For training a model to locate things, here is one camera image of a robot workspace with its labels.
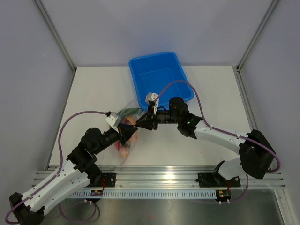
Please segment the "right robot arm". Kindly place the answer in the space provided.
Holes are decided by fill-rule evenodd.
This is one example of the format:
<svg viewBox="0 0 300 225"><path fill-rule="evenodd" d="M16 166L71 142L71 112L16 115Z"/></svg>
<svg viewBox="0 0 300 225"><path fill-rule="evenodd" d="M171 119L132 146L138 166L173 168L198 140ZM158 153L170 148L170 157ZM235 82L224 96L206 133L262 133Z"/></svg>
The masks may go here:
<svg viewBox="0 0 300 225"><path fill-rule="evenodd" d="M243 175L263 179L275 158L275 151L260 131L238 133L207 126L202 117L189 111L181 97L171 98L167 110L149 101L148 110L135 125L156 130L159 124L177 124L185 137L210 141L238 154L236 159L221 161L212 172L198 173L200 187L235 187L236 178Z"/></svg>

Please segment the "clear zip top bag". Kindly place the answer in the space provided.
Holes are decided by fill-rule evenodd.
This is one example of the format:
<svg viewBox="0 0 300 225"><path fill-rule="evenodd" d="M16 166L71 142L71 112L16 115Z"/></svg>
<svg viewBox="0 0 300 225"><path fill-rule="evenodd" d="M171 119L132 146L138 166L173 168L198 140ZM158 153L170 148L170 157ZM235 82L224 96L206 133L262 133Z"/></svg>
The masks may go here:
<svg viewBox="0 0 300 225"><path fill-rule="evenodd" d="M144 110L139 107L135 100L129 101L122 109L117 111L120 116L121 139L114 143L120 168L126 163L131 150L135 147L139 131L135 126L137 120L143 115Z"/></svg>

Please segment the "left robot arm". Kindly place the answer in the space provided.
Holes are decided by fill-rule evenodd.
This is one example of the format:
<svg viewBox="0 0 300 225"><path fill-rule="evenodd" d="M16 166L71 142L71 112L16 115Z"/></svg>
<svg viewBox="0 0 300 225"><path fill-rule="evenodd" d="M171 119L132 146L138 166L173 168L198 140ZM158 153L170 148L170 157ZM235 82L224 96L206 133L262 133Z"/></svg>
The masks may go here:
<svg viewBox="0 0 300 225"><path fill-rule="evenodd" d="M116 129L101 132L88 129L79 144L67 156L59 168L38 185L24 193L13 193L10 198L11 212L17 224L39 225L45 215L76 190L103 185L104 176L96 165L96 155L115 142L127 142L137 127L120 124Z"/></svg>

